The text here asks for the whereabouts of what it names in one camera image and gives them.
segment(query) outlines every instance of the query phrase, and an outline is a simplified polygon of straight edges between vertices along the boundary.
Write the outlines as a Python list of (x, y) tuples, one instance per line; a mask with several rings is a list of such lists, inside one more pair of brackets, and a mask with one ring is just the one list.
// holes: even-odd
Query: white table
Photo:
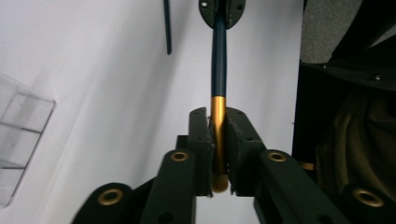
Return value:
[[(0, 223), (70, 223), (90, 193), (157, 174), (188, 115), (210, 105), (212, 30), (198, 1), (0, 2), (0, 71), (57, 102)], [(302, 0), (247, 0), (228, 32), (228, 106), (247, 113), (268, 148), (290, 152)], [(258, 223), (251, 198), (199, 199), (197, 223)]]

